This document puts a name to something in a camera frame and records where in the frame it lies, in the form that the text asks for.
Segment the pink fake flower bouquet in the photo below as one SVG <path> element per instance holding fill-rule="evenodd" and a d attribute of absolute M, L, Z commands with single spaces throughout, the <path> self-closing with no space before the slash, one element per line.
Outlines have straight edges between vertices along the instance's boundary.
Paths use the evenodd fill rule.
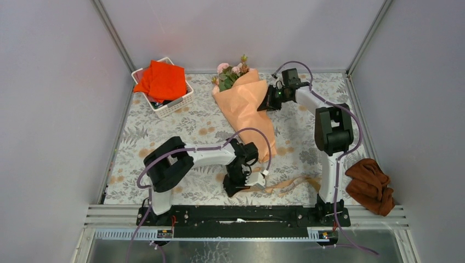
<path fill-rule="evenodd" d="M 217 74 L 212 77 L 212 83 L 217 87 L 217 93 L 231 89 L 234 83 L 243 75 L 250 71 L 247 64 L 248 56 L 243 54 L 237 65 L 221 63 L 217 67 Z"/>

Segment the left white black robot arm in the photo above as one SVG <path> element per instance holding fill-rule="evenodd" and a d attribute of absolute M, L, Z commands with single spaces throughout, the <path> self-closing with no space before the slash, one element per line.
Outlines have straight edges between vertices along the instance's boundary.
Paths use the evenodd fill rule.
<path fill-rule="evenodd" d="M 145 174 L 151 180 L 151 209 L 149 218 L 164 225 L 170 218 L 171 190 L 193 168 L 223 165 L 226 175 L 223 189 L 228 197 L 252 186 L 266 186 L 266 172 L 253 172 L 251 166 L 258 161 L 254 143 L 243 144 L 231 138 L 217 145 L 196 146 L 186 144 L 174 136 L 151 152 L 145 159 Z"/>

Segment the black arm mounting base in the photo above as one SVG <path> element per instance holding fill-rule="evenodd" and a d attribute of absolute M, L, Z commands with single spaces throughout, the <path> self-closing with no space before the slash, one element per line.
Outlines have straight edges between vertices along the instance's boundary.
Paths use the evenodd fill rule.
<path fill-rule="evenodd" d="M 140 207 L 142 226 L 167 227 L 175 238 L 308 238 L 307 229 L 351 226 L 348 210 L 301 205 L 174 205 L 161 215 Z"/>

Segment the beige kraft wrapping paper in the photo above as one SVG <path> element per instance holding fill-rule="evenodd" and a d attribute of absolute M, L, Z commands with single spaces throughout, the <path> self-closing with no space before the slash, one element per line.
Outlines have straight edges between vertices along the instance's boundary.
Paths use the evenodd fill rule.
<path fill-rule="evenodd" d="M 272 121 L 265 111 L 257 110 L 267 91 L 267 82 L 259 78 L 256 69 L 251 69 L 240 77 L 232 88 L 220 91 L 219 87 L 215 86 L 212 91 L 214 100 L 234 131 L 256 128 L 266 136 L 268 142 L 256 131 L 247 130 L 239 134 L 244 143 L 255 144 L 261 163 L 277 154 Z"/>

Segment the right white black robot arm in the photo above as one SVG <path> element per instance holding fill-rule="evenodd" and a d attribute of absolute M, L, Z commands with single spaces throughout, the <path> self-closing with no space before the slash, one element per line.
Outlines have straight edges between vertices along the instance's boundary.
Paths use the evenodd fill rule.
<path fill-rule="evenodd" d="M 293 101 L 314 115 L 314 142 L 322 161 L 321 186 L 317 195 L 314 217 L 317 223 L 329 225 L 342 213 L 344 201 L 339 195 L 342 156 L 349 151 L 354 133 L 347 104 L 327 101 L 312 89 L 312 83 L 302 81 L 297 69 L 284 70 L 281 79 L 269 85 L 258 111 L 276 111 L 285 102 Z"/>

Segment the tan ribbon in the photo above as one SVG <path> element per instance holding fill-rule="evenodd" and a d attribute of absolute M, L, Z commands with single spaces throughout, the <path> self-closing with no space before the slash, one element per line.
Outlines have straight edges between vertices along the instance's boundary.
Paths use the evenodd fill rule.
<path fill-rule="evenodd" d="M 248 189 L 241 190 L 237 194 L 233 195 L 233 198 L 239 197 L 284 197 L 292 193 L 299 186 L 309 186 L 311 190 L 318 192 L 321 189 L 322 178 L 318 176 L 312 176 L 310 174 L 301 174 L 293 178 L 280 180 L 276 183 L 268 185 L 263 189 L 258 186 L 251 186 Z"/>

